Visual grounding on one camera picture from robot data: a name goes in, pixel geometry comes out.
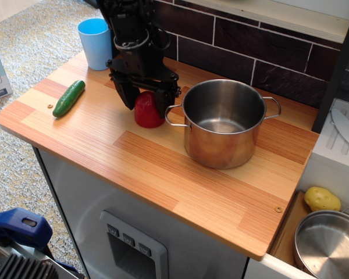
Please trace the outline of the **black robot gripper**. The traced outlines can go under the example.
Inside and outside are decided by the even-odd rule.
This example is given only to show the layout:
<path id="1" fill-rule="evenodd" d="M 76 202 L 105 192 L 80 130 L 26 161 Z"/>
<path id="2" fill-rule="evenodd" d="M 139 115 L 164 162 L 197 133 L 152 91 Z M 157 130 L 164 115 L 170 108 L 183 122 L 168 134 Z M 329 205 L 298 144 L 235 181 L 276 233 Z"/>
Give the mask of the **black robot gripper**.
<path id="1" fill-rule="evenodd" d="M 154 91 L 155 106 L 161 119 L 168 106 L 181 94 L 179 76 L 163 62 L 163 53 L 152 46 L 116 48 L 120 52 L 106 62 L 114 77 L 115 89 L 127 108 L 133 110 L 138 88 Z"/>

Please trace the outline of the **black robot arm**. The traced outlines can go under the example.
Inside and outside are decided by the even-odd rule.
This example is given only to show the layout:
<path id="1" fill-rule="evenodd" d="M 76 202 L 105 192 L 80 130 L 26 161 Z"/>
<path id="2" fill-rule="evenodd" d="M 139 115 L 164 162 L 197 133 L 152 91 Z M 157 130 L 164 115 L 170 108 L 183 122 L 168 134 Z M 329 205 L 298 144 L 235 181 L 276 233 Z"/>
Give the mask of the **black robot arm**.
<path id="1" fill-rule="evenodd" d="M 153 92 L 161 118 L 180 95 L 178 75 L 164 63 L 170 46 L 165 30 L 153 21 L 153 1 L 98 1 L 98 7 L 113 32 L 114 50 L 121 55 L 106 65 L 123 103 L 134 109 L 140 90 Z"/>

